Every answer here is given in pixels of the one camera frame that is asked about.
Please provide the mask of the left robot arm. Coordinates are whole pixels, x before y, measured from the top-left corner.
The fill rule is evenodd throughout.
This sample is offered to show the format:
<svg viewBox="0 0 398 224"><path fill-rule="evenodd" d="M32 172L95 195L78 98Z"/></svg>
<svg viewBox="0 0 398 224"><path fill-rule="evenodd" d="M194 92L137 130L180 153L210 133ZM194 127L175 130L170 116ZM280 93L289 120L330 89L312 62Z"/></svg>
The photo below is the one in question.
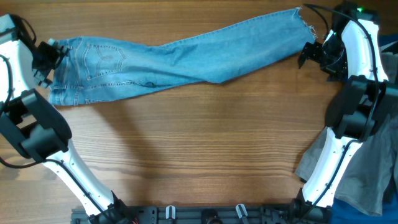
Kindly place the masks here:
<svg viewBox="0 0 398 224"><path fill-rule="evenodd" d="M31 166L54 172L83 205L89 223L137 223L137 217L103 185L77 153L65 118L36 89L68 56L56 40L36 44L32 26L1 16L1 135Z"/></svg>

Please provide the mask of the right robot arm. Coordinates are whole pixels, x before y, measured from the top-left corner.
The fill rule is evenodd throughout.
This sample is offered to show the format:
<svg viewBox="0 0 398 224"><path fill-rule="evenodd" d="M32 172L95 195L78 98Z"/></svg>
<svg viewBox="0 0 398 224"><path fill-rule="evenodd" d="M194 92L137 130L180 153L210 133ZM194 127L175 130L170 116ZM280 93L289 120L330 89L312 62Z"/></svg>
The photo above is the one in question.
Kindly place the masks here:
<svg viewBox="0 0 398 224"><path fill-rule="evenodd" d="M328 221L350 160L397 102L397 85L389 82L379 54L378 13L349 1L331 13L324 42L307 42L298 64L313 60L331 80L345 84L326 109L326 141L315 169L291 203L288 218L294 223Z"/></svg>

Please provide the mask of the light blue denim jeans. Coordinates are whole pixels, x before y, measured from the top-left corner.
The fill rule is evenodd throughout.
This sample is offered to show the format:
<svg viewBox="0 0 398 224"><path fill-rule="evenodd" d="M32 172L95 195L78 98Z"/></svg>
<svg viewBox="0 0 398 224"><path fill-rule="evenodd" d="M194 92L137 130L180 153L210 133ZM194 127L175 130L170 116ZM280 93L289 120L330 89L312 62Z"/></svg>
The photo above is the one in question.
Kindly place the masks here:
<svg viewBox="0 0 398 224"><path fill-rule="evenodd" d="M55 70L49 103L116 101L193 83L224 83L300 52L315 41L298 8L148 46L104 37L60 41L68 55Z"/></svg>

